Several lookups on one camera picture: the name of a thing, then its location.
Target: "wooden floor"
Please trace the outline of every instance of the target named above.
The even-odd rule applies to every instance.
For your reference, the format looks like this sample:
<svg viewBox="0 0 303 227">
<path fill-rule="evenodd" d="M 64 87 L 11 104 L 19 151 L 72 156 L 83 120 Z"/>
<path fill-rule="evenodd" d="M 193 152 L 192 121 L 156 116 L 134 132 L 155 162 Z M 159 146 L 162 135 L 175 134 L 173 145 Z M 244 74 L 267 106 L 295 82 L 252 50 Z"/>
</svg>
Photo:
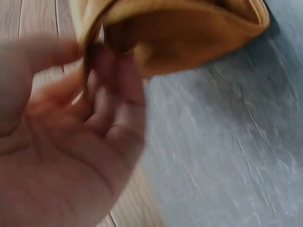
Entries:
<svg viewBox="0 0 303 227">
<path fill-rule="evenodd" d="M 74 38 L 68 0 L 0 0 L 0 42 L 34 33 Z M 34 78 L 34 88 L 55 81 L 76 64 Z M 138 166 L 117 205 L 98 227 L 161 227 L 162 219 Z"/>
</svg>

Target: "brown leather pouch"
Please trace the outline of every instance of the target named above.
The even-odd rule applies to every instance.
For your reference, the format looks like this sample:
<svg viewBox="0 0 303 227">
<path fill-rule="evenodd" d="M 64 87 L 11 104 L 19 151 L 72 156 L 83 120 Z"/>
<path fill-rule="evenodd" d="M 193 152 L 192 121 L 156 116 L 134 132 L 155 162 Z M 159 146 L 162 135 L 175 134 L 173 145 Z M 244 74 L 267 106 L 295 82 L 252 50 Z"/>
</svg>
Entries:
<svg viewBox="0 0 303 227">
<path fill-rule="evenodd" d="M 84 52 L 103 23 L 106 45 L 133 51 L 145 79 L 214 60 L 269 25 L 262 0 L 70 0 L 70 7 Z"/>
</svg>

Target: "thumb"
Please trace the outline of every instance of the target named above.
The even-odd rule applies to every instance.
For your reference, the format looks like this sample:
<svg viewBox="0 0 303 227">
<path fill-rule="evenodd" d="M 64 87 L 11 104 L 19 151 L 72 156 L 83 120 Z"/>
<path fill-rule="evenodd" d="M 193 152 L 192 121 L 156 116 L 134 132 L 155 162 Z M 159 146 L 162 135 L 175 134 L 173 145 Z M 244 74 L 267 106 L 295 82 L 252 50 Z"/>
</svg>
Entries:
<svg viewBox="0 0 303 227">
<path fill-rule="evenodd" d="M 19 123 L 36 73 L 78 58 L 76 42 L 46 35 L 0 44 L 0 133 Z"/>
</svg>

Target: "gray slate surface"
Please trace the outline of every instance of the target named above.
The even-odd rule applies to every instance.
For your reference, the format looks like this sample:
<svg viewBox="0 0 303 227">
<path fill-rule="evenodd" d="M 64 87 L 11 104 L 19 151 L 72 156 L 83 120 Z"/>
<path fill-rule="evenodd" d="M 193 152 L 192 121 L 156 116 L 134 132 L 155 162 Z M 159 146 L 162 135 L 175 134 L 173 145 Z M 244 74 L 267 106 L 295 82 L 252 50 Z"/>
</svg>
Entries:
<svg viewBox="0 0 303 227">
<path fill-rule="evenodd" d="M 241 50 L 147 87 L 143 167 L 166 227 L 303 225 L 303 1 Z"/>
</svg>

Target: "hand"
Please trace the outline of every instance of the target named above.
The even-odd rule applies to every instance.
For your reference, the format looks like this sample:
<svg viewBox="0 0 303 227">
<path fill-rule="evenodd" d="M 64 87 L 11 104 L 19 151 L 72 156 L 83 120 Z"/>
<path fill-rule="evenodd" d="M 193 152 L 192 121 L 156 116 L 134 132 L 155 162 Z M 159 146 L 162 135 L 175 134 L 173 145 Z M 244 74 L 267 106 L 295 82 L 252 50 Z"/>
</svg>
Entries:
<svg viewBox="0 0 303 227">
<path fill-rule="evenodd" d="M 90 100 L 82 75 L 31 94 L 35 73 L 76 61 L 51 37 L 0 44 L 0 226 L 95 227 L 125 187 L 144 144 L 145 99 L 132 57 L 95 48 Z"/>
</svg>

